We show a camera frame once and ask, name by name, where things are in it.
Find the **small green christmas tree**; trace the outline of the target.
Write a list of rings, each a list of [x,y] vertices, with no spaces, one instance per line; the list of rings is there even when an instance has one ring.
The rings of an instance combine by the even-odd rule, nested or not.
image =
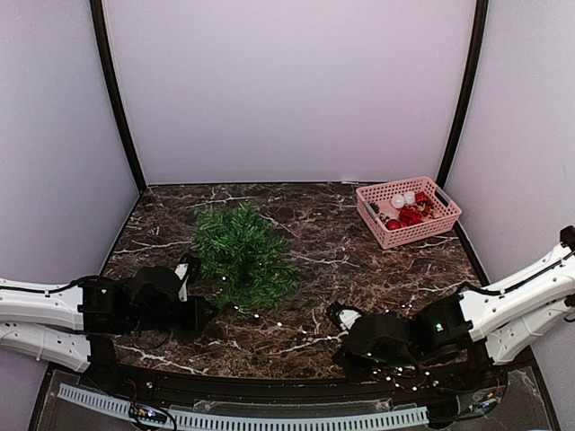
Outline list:
[[[212,303],[219,309],[275,308],[299,288],[298,269],[286,261],[287,239],[251,203],[198,211],[192,249],[200,278],[217,288]]]

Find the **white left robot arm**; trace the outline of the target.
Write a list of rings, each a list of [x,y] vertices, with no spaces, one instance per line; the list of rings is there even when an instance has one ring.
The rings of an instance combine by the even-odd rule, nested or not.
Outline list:
[[[114,280],[80,277],[66,285],[1,282],[1,343],[77,372],[90,368],[107,391],[120,391],[126,370],[115,363],[112,335],[148,330],[203,330],[217,308],[185,290],[196,269],[144,267]]]

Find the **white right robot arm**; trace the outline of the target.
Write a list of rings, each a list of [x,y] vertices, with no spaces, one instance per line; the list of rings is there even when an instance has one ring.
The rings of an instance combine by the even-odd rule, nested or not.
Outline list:
[[[558,245],[534,264],[486,287],[464,282],[411,318],[333,303],[332,322],[347,334],[333,360],[347,374],[373,373],[442,364],[477,348],[479,355],[458,371],[458,381],[476,390],[491,378],[494,365],[511,362],[573,313],[574,228],[569,225]]]

